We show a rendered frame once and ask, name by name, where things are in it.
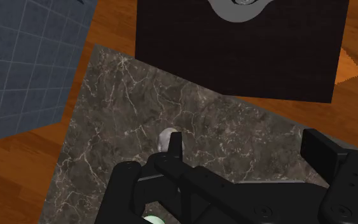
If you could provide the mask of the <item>pale green round object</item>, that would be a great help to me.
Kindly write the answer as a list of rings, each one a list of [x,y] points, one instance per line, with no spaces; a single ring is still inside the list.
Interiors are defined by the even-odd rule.
[[[145,216],[144,219],[152,224],[165,224],[165,222],[157,216],[149,215],[149,216]]]

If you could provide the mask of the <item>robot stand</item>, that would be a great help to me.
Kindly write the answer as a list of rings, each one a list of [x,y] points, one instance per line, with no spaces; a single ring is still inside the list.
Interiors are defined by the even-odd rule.
[[[330,103],[350,0],[137,0],[135,58],[224,95]]]

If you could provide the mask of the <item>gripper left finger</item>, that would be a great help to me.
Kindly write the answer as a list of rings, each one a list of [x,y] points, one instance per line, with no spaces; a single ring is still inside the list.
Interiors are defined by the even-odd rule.
[[[149,224],[146,204],[158,202],[180,224],[254,224],[254,209],[239,199],[239,186],[182,160],[182,134],[170,134],[166,152],[146,165],[114,166],[95,224]]]

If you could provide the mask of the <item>grey-white round object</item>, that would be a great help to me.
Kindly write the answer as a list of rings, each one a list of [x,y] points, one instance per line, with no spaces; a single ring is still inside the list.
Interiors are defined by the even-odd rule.
[[[175,128],[166,128],[158,136],[158,151],[167,152],[169,148],[171,133],[177,132]]]

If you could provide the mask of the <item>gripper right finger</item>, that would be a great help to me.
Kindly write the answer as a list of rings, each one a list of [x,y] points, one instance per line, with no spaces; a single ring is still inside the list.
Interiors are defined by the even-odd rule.
[[[358,150],[304,129],[300,154],[329,185],[319,206],[320,224],[358,224]]]

